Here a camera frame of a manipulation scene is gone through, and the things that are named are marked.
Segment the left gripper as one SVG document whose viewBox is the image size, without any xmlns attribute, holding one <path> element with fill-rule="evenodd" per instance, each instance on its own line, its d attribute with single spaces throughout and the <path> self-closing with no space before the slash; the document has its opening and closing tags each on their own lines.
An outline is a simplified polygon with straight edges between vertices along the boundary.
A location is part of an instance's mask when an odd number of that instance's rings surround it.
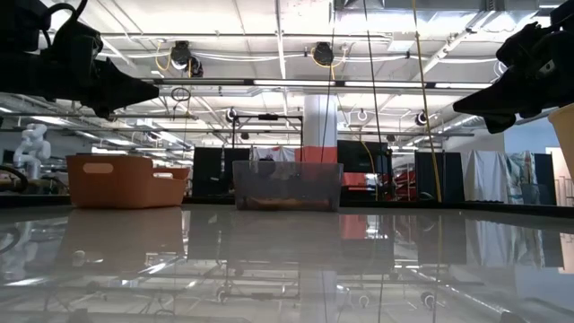
<svg viewBox="0 0 574 323">
<path fill-rule="evenodd" d="M 41 96 L 47 100 L 78 100 L 99 118 L 116 109 L 155 99 L 159 88 L 121 72 L 110 58 L 98 61 L 103 49 L 100 33 L 78 20 L 66 21 L 53 42 L 41 51 L 48 79 Z"/>
</svg>

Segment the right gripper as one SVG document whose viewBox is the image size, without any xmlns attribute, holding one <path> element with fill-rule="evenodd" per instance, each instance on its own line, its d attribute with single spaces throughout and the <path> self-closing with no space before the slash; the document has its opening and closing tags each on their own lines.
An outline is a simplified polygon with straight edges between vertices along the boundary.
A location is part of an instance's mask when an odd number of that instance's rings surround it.
<svg viewBox="0 0 574 323">
<path fill-rule="evenodd" d="M 507 67 L 503 76 L 453 104 L 455 112 L 484 117 L 490 134 L 512 127 L 515 114 L 533 117 L 574 99 L 574 22 L 529 23 L 505 40 L 496 57 Z"/>
</svg>

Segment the grey translucent plastic basket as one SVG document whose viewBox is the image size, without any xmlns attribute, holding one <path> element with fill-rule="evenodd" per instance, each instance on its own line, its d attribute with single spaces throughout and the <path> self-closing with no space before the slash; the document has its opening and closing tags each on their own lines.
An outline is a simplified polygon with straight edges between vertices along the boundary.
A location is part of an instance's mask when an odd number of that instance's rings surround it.
<svg viewBox="0 0 574 323">
<path fill-rule="evenodd" d="M 232 169 L 239 210 L 335 212 L 340 205 L 340 163 L 235 161 Z"/>
</svg>

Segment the patterned hanging cloth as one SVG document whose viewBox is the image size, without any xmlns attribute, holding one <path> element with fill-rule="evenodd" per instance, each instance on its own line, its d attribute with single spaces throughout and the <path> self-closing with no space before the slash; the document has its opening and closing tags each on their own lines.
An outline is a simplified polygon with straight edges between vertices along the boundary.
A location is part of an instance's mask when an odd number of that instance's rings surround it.
<svg viewBox="0 0 574 323">
<path fill-rule="evenodd" d="M 506 167 L 508 201 L 523 205 L 532 197 L 536 183 L 534 155 L 529 151 L 507 154 Z"/>
</svg>

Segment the white hanging cloth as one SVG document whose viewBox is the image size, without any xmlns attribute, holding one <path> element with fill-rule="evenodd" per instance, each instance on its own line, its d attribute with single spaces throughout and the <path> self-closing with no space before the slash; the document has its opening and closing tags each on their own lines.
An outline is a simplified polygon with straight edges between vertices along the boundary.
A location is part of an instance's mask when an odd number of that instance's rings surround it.
<svg viewBox="0 0 574 323">
<path fill-rule="evenodd" d="M 508 202 L 505 155 L 494 151 L 461 153 L 466 201 Z"/>
</svg>

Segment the black upright panel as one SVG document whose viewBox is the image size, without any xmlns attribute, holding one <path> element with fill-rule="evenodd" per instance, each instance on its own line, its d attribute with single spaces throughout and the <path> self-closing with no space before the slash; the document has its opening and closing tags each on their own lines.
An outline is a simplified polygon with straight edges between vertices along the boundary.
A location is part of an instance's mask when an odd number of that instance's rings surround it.
<svg viewBox="0 0 574 323">
<path fill-rule="evenodd" d="M 225 148 L 223 151 L 223 193 L 231 195 L 234 192 L 233 166 L 235 161 L 248 161 L 250 150 L 248 148 Z"/>
<path fill-rule="evenodd" d="M 194 153 L 192 196 L 220 195 L 222 192 L 222 149 L 198 147 Z"/>
<path fill-rule="evenodd" d="M 437 168 L 434 168 L 431 153 L 414 155 L 414 170 L 417 199 L 437 201 L 435 171 L 439 176 L 441 201 L 459 203 L 465 201 L 463 170 L 460 153 L 435 153 Z"/>
</svg>

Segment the orange plastic basket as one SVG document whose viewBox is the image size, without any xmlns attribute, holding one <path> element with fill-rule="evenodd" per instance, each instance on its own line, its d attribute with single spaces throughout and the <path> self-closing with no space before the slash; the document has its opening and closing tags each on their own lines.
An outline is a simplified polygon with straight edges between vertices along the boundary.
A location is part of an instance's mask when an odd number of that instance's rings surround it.
<svg viewBox="0 0 574 323">
<path fill-rule="evenodd" d="M 127 155 L 66 157 L 71 202 L 81 208 L 143 209 L 179 206 L 188 168 L 155 168 L 152 160 Z"/>
</svg>

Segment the white robot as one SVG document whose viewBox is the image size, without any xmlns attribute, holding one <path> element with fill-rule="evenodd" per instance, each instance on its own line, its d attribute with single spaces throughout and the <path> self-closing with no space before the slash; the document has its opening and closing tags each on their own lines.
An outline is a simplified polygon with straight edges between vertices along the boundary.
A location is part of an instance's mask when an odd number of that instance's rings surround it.
<svg viewBox="0 0 574 323">
<path fill-rule="evenodd" d="M 51 144 L 45 139 L 47 130 L 44 124 L 28 124 L 14 152 L 14 167 L 24 169 L 29 179 L 40 178 L 41 164 L 51 156 Z"/>
</svg>

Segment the black monitor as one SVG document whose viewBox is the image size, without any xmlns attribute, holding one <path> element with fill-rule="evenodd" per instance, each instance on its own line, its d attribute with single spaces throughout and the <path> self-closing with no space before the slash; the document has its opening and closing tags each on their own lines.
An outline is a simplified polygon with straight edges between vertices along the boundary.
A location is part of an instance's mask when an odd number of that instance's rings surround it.
<svg viewBox="0 0 574 323">
<path fill-rule="evenodd" d="M 348 173 L 388 173 L 391 161 L 386 143 L 339 140 L 337 161 Z"/>
</svg>

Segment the white printed cloth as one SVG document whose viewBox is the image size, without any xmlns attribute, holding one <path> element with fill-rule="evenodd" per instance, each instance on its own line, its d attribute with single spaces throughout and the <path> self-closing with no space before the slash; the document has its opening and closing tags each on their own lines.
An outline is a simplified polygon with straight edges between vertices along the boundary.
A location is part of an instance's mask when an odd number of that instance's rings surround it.
<svg viewBox="0 0 574 323">
<path fill-rule="evenodd" d="M 252 161 L 294 162 L 295 157 L 295 149 L 284 146 L 253 147 L 251 149 Z"/>
</svg>

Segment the white pillar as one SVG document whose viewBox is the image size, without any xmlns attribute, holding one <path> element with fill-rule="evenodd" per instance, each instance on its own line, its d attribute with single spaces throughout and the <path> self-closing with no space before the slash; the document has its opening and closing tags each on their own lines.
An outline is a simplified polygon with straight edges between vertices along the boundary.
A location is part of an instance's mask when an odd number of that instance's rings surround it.
<svg viewBox="0 0 574 323">
<path fill-rule="evenodd" d="M 308 95 L 303 106 L 303 144 L 336 147 L 337 107 L 334 95 Z"/>
</svg>

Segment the red-orange panel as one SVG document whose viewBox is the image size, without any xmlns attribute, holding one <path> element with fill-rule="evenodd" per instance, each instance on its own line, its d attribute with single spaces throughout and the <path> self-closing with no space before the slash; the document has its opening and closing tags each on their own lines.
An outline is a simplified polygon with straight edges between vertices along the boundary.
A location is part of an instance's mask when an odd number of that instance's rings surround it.
<svg viewBox="0 0 574 323">
<path fill-rule="evenodd" d="M 296 162 L 337 163 L 336 147 L 304 146 L 295 149 Z"/>
</svg>

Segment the black frame stand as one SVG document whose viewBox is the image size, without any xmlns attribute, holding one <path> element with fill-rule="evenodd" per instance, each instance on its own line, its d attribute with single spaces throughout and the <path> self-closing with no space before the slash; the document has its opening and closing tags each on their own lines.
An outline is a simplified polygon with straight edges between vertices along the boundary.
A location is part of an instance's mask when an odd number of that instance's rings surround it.
<svg viewBox="0 0 574 323">
<path fill-rule="evenodd" d="M 303 138 L 304 138 L 304 131 L 303 131 L 303 116 L 287 116 L 287 115 L 276 115 L 276 114 L 258 114 L 255 116 L 248 116 L 248 115 L 234 115 L 231 117 L 231 147 L 235 148 L 236 146 L 236 139 L 237 134 L 241 133 L 250 133 L 250 130 L 242 130 L 252 118 L 255 118 L 259 121 L 278 121 L 284 120 L 287 124 L 287 129 L 284 131 L 278 131 L 278 134 L 288 135 L 290 133 L 298 134 L 300 136 L 300 147 L 303 146 Z"/>
</svg>

